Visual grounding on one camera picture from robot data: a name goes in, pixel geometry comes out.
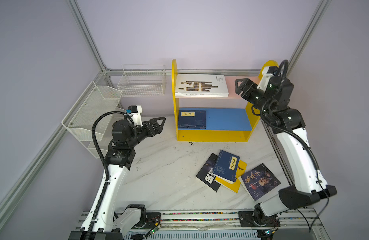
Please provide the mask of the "white book La Dame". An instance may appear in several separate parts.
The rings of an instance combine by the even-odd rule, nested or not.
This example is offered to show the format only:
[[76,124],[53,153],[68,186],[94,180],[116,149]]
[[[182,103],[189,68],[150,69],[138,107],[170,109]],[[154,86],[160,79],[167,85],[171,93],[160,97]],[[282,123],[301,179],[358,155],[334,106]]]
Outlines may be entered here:
[[174,93],[177,98],[227,98],[229,95],[224,75],[179,74]]

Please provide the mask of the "navy book yellow label Yijing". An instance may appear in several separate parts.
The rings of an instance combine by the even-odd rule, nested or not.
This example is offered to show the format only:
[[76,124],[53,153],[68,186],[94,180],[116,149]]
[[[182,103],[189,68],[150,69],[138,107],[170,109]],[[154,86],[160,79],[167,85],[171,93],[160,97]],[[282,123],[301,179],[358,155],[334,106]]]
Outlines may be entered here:
[[180,110],[178,116],[179,129],[206,129],[206,111]]

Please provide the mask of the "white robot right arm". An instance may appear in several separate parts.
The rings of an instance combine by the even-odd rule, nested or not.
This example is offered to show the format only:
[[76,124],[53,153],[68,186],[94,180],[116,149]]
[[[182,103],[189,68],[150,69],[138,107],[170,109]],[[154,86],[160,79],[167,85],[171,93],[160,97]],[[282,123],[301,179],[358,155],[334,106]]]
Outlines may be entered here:
[[293,175],[293,184],[269,200],[255,206],[252,218],[257,226],[287,210],[296,210],[329,199],[337,194],[335,186],[323,177],[307,139],[300,111],[288,106],[293,84],[286,77],[269,77],[265,90],[252,80],[235,80],[235,92],[259,111],[283,147]]

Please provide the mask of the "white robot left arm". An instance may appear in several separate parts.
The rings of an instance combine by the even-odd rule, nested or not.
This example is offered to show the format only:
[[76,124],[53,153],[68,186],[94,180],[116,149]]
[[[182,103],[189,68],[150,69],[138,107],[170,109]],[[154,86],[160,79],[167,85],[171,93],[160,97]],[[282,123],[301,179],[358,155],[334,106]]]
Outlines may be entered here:
[[101,152],[96,138],[93,139],[103,165],[103,177],[87,218],[79,230],[70,233],[70,240],[122,240],[133,227],[145,225],[144,205],[130,204],[117,216],[115,202],[135,157],[134,148],[144,139],[159,135],[165,121],[165,117],[142,121],[137,116],[116,121],[112,125],[112,140],[106,154]]

